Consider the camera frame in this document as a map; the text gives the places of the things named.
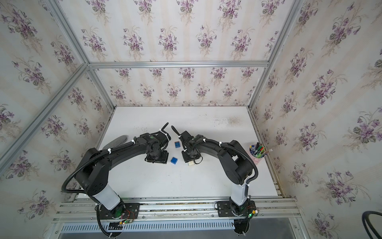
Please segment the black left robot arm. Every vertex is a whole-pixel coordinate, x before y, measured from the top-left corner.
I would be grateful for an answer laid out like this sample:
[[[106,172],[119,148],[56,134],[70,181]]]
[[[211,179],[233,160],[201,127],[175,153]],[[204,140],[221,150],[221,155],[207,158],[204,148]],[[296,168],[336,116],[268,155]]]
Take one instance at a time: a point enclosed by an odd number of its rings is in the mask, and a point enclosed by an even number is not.
[[[166,150],[171,140],[165,131],[168,123],[154,133],[145,133],[119,146],[97,150],[89,149],[80,164],[61,186],[63,193],[88,195],[119,218],[125,212],[121,197],[108,183],[109,172],[120,164],[140,155],[145,155],[148,163],[166,164],[169,153]]]

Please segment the dark blue square lego brick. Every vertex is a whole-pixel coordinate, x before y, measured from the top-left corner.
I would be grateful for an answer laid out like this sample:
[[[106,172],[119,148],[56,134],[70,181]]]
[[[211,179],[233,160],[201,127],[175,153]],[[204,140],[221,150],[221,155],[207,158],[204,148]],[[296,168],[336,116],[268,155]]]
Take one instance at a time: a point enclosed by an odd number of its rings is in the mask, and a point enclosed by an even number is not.
[[[177,162],[178,162],[178,159],[177,159],[177,158],[173,157],[173,158],[171,159],[171,163],[173,163],[173,164],[177,164]]]

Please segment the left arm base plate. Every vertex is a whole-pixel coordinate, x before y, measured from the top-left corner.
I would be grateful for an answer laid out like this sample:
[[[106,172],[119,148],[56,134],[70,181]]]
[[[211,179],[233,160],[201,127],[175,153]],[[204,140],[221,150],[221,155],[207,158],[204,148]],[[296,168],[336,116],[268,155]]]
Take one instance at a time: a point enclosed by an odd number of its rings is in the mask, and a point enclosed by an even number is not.
[[[100,220],[135,220],[138,218],[140,203],[124,203],[118,204],[114,209],[108,210],[104,205],[100,205],[98,209],[98,218]]]

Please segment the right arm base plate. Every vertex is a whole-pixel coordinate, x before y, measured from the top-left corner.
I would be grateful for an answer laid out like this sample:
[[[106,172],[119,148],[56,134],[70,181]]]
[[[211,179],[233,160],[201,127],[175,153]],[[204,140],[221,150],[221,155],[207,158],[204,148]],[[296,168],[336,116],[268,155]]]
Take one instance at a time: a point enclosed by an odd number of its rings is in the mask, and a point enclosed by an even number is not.
[[[247,200],[243,205],[238,206],[231,201],[218,201],[214,204],[219,217],[246,217],[257,216],[259,211],[254,201]]]

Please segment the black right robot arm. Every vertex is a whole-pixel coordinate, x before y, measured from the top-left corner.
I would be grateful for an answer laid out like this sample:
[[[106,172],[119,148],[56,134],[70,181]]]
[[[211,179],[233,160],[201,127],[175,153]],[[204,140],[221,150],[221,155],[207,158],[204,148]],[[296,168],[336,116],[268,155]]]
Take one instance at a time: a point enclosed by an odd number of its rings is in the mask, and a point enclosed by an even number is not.
[[[204,154],[217,158],[225,175],[233,183],[230,196],[231,205],[243,208],[249,204],[249,185],[258,178],[259,171],[252,158],[238,141],[220,142],[206,138],[201,134],[191,136],[188,131],[179,133],[174,126],[171,126],[171,129],[182,143],[182,157],[186,163],[196,162]]]

